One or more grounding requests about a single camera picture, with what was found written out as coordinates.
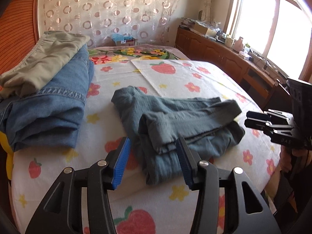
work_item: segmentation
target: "box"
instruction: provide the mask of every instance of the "box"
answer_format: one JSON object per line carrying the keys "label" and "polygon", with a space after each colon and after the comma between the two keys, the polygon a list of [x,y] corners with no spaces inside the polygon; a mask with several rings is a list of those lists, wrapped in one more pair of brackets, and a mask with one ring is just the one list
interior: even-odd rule
{"label": "box", "polygon": [[216,37],[217,31],[211,30],[210,28],[202,26],[199,23],[196,23],[193,29],[203,35],[213,37],[213,38]]}
{"label": "box", "polygon": [[135,46],[136,39],[131,40],[119,40],[116,42],[116,46]]}

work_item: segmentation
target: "green cloth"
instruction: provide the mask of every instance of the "green cloth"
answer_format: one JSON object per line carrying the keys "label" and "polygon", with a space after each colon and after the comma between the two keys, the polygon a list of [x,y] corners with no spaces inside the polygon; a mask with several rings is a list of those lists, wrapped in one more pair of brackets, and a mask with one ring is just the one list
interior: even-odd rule
{"label": "green cloth", "polygon": [[41,90],[90,37],[63,31],[46,31],[27,56],[0,76],[0,97],[23,97]]}

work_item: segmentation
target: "floral blanket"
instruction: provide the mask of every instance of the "floral blanket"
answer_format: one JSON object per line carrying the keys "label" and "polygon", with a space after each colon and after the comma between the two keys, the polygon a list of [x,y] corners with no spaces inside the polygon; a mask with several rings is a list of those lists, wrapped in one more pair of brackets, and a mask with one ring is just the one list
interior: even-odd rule
{"label": "floral blanket", "polygon": [[89,50],[95,65],[129,60],[188,60],[179,50],[165,46],[139,45],[131,47],[101,47]]}

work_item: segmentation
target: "bed sheet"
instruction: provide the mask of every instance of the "bed sheet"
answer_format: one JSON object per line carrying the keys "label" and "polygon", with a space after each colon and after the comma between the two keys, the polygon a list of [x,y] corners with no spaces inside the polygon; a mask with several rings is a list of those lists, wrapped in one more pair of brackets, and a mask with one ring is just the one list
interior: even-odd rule
{"label": "bed sheet", "polygon": [[[90,167],[104,159],[116,148],[118,139],[126,136],[110,100],[116,89],[129,85],[161,97],[236,100],[242,114],[235,120],[246,134],[237,146],[213,162],[227,170],[240,166],[259,191],[265,187],[279,161],[280,148],[263,133],[244,127],[246,112],[260,111],[260,108],[218,67],[207,62],[183,60],[133,59],[126,63],[98,64],[87,95],[77,147],[28,148],[14,154],[12,197],[21,233],[25,232],[39,202],[65,167],[75,170]],[[88,234],[85,189],[82,196],[84,234]],[[117,233],[189,233],[197,196],[197,191],[188,190],[183,177],[146,186],[138,163],[130,155],[121,185],[109,192]],[[222,233],[225,206],[222,191],[219,199],[218,233]]]}
{"label": "bed sheet", "polygon": [[95,64],[111,62],[126,63],[129,60],[189,60],[182,52],[173,47],[138,45],[130,47],[99,47],[89,50]]}

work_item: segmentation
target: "denim jeans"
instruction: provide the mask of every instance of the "denim jeans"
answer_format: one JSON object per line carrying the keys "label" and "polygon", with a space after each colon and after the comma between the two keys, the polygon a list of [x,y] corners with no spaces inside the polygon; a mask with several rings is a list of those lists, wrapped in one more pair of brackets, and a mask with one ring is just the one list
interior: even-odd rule
{"label": "denim jeans", "polygon": [[76,146],[94,73],[84,45],[40,91],[0,100],[0,131],[15,152],[29,146]]}

